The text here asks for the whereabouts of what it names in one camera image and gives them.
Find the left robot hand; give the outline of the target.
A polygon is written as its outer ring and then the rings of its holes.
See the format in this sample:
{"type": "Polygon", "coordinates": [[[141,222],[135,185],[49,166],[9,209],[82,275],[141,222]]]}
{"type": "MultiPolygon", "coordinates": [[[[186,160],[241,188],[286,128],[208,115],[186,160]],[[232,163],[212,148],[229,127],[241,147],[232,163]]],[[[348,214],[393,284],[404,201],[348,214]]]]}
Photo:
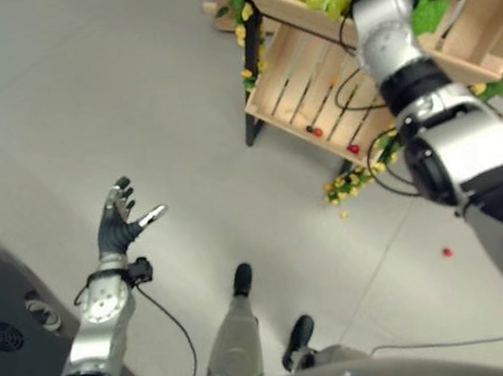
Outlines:
{"type": "Polygon", "coordinates": [[[131,221],[129,217],[136,203],[131,198],[133,192],[131,179],[126,176],[120,177],[108,191],[96,237],[100,259],[109,254],[125,256],[130,244],[169,209],[169,206],[160,204],[131,221]]]}

